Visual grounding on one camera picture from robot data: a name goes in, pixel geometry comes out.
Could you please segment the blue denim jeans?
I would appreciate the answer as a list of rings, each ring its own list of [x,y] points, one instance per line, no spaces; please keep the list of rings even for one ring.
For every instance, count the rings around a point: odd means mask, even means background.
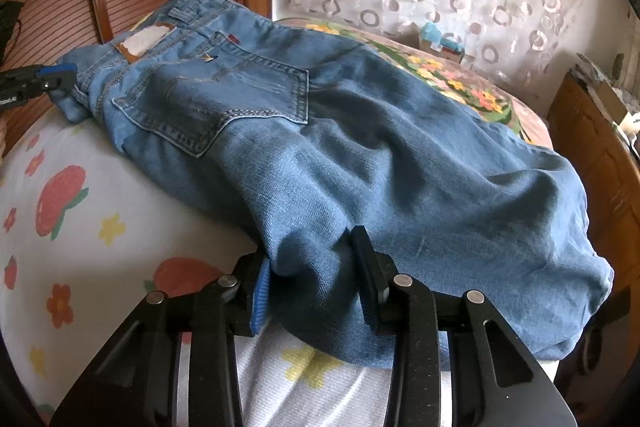
[[[378,56],[233,0],[169,0],[136,32],[73,49],[71,122],[181,202],[264,245],[270,309],[342,361],[389,367],[363,318],[349,233],[433,289],[484,293],[541,360],[611,294],[570,162]]]

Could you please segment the white strawberry print blanket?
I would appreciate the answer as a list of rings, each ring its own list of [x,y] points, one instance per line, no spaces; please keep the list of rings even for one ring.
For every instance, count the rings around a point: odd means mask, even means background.
[[[1,166],[1,335],[43,421],[149,292],[198,291],[253,249],[50,109]],[[347,364],[269,322],[235,341],[249,426],[378,426],[390,372]]]

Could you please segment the floral bedspread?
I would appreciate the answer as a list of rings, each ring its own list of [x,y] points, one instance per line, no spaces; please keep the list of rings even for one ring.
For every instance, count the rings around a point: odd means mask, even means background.
[[[175,0],[107,43],[106,73],[82,85],[107,127],[119,121],[193,158],[258,124],[358,133],[457,128],[462,145],[549,146],[542,120],[454,62],[343,25],[280,25],[231,0]]]

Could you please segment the blue and brown box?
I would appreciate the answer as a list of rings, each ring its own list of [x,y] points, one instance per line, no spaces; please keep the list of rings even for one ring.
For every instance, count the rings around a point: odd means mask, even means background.
[[[464,46],[449,34],[443,34],[435,24],[427,22],[420,30],[419,46],[422,51],[446,58],[460,64],[464,57]]]

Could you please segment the wooden side cabinet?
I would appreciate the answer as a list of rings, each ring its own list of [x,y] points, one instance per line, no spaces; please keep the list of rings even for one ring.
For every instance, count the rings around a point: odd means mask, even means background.
[[[554,149],[584,184],[591,244],[612,265],[621,291],[639,278],[638,162],[575,69],[562,80],[547,120]]]

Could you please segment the cardboard box on cabinet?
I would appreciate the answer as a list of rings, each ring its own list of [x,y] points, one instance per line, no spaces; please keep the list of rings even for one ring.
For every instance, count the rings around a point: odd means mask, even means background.
[[[630,145],[639,138],[639,101],[612,81],[584,54],[577,53],[579,67],[586,73],[592,89],[614,122],[614,127]]]

